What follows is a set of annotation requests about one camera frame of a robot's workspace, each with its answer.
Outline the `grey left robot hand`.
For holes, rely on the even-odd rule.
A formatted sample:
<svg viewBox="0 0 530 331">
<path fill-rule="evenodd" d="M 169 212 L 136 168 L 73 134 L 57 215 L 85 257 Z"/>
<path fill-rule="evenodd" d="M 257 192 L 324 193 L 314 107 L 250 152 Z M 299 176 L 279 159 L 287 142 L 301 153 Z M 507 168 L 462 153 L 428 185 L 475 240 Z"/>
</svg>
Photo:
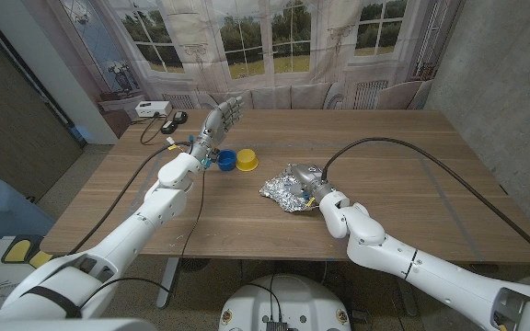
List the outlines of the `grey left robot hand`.
<svg viewBox="0 0 530 331">
<path fill-rule="evenodd" d="M 242 118 L 243 105 L 242 97 L 230 97 L 216 106 L 202 124 L 189 154 L 202 164 L 212 159 L 227 132 Z"/>
</svg>

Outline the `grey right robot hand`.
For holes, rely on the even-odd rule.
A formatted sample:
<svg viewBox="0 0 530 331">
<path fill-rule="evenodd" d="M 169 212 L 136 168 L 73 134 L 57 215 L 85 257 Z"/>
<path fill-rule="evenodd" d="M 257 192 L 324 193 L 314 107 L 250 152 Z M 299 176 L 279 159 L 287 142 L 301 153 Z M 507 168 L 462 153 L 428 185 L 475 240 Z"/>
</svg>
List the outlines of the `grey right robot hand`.
<svg viewBox="0 0 530 331">
<path fill-rule="evenodd" d="M 333 190 L 333 187 L 322 179 L 322 170 L 317 165 L 291 165 L 290 172 L 301 184 L 304 191 L 316 201 L 322 201 Z"/>
</svg>

